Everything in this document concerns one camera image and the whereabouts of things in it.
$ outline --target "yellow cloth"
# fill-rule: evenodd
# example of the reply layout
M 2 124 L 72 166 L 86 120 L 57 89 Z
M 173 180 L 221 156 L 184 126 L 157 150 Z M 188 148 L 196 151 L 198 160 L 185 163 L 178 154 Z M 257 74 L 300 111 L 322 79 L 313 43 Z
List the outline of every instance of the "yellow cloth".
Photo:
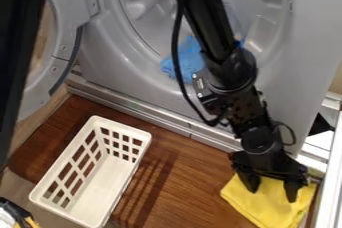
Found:
M 221 190 L 221 197 L 238 212 L 261 228 L 297 228 L 308 213 L 316 184 L 298 191 L 297 201 L 289 203 L 283 181 L 262 177 L 258 191 L 253 194 L 238 175 Z

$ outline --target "cable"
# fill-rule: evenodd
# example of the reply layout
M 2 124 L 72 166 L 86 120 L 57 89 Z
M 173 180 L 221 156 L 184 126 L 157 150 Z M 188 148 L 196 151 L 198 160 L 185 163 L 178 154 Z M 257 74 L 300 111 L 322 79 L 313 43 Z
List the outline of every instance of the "cable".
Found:
M 295 145 L 295 144 L 297 143 L 296 133 L 294 132 L 294 130 L 293 130 L 290 126 L 288 126 L 288 125 L 286 125 L 285 123 L 280 122 L 280 121 L 274 122 L 274 125 L 276 125 L 276 127 L 281 127 L 281 126 L 283 126 L 283 127 L 287 128 L 288 131 L 289 131 L 290 134 L 291 134 L 292 143 L 287 144 L 287 143 L 281 142 L 283 145 L 292 146 L 292 145 Z
M 175 75 L 178 82 L 178 85 L 180 87 L 180 90 L 183 94 L 183 97 L 188 102 L 188 104 L 192 107 L 192 109 L 198 114 L 198 116 L 201 118 L 201 120 L 208 126 L 215 127 L 220 120 L 226 115 L 226 110 L 223 110 L 220 115 L 218 115 L 216 118 L 212 120 L 207 120 L 204 115 L 200 112 L 200 110 L 197 108 L 197 106 L 191 101 L 189 98 L 189 95 L 186 91 L 184 81 L 183 81 L 183 75 L 181 72 L 180 64 L 179 64 L 179 56 L 178 56 L 178 38 L 179 38 L 179 32 L 182 25 L 182 18 L 184 13 L 184 6 L 181 0 L 178 0 L 178 8 L 177 8 L 177 15 L 175 24 L 173 27 L 172 32 L 172 43 L 171 43 L 171 53 L 172 53 L 172 61 L 173 66 L 175 68 Z

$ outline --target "washing machine drum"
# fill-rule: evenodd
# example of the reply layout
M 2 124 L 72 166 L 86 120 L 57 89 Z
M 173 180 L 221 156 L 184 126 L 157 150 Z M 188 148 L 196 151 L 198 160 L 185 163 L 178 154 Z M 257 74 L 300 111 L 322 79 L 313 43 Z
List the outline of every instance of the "washing machine drum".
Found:
M 236 36 L 245 37 L 245 47 L 256 56 L 256 86 L 267 99 L 271 117 L 293 127 L 304 141 L 341 59 L 341 1 L 223 1 Z M 160 61 L 170 53 L 175 0 L 50 2 L 55 45 L 50 61 L 42 65 L 44 72 L 28 83 L 21 116 L 50 97 L 56 79 L 60 82 L 59 75 L 72 63 L 78 28 L 85 25 L 78 56 L 86 80 L 198 119 L 177 83 L 160 71 Z M 184 22 L 181 41 L 189 34 Z M 50 79 L 43 80 L 44 74 Z M 191 87 L 188 90 L 195 101 Z M 37 95 L 44 97 L 38 100 Z

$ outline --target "blue glove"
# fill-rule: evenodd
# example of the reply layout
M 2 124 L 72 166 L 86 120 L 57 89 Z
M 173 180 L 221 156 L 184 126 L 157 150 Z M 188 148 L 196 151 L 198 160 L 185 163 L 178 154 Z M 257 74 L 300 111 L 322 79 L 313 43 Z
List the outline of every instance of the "blue glove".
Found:
M 192 74 L 203 70 L 205 67 L 200 52 L 201 47 L 194 36 L 188 36 L 179 47 L 179 64 L 185 84 L 191 84 Z M 171 55 L 160 62 L 160 69 L 171 78 L 176 78 Z

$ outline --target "laundry basket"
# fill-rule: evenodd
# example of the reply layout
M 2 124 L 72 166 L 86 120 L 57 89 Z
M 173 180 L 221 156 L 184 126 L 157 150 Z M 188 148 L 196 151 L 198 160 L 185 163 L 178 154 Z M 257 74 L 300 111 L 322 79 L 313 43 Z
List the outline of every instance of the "laundry basket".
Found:
M 30 193 L 30 200 L 81 226 L 103 227 L 151 138 L 142 130 L 91 117 Z

